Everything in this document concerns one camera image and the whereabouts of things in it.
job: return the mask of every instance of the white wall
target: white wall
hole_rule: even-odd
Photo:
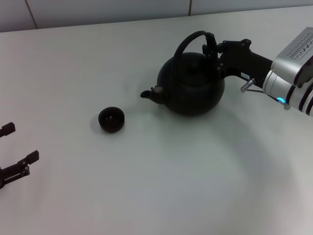
[[[313,5],[313,0],[192,0],[191,15]]]
[[[187,16],[190,0],[27,0],[39,28]],[[191,15],[313,5],[313,0],[192,0]],[[34,29],[25,0],[0,0],[0,32]]]
[[[34,28],[24,0],[0,0],[0,32]]]
[[[28,0],[39,28],[188,16],[189,0]]]

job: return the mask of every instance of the metal pin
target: metal pin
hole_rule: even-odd
[[[289,110],[289,109],[290,109],[290,105],[284,104],[284,109],[285,109],[285,110]]]
[[[246,84],[244,84],[241,88],[240,88],[240,91],[242,93],[244,93],[246,90],[249,89],[249,87],[251,87],[253,84],[255,83],[255,80],[254,78],[249,80]]]

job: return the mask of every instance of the kettle spout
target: kettle spout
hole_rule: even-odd
[[[140,97],[150,99],[157,104],[166,104],[168,101],[167,93],[161,86],[151,87],[151,91],[142,92]]]

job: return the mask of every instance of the table surface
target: table surface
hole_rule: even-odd
[[[237,77],[199,117],[139,97],[195,31],[274,59],[312,21],[306,6],[1,33],[0,123],[17,131],[0,165],[40,153],[0,190],[1,234],[313,234],[312,118]],[[108,106],[126,116],[113,135]]]

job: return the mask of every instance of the tile grout line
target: tile grout line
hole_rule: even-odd
[[[191,16],[191,7],[192,7],[192,0],[189,1],[189,11],[188,16]]]
[[[29,11],[29,13],[30,13],[31,19],[32,19],[33,22],[34,22],[35,28],[38,29],[38,25],[37,25],[37,23],[36,23],[36,21],[35,21],[35,18],[34,18],[33,13],[32,13],[31,10],[30,10],[30,7],[29,7],[29,4],[28,4],[27,0],[25,0],[25,3],[26,3],[26,6],[27,6],[28,11]]]

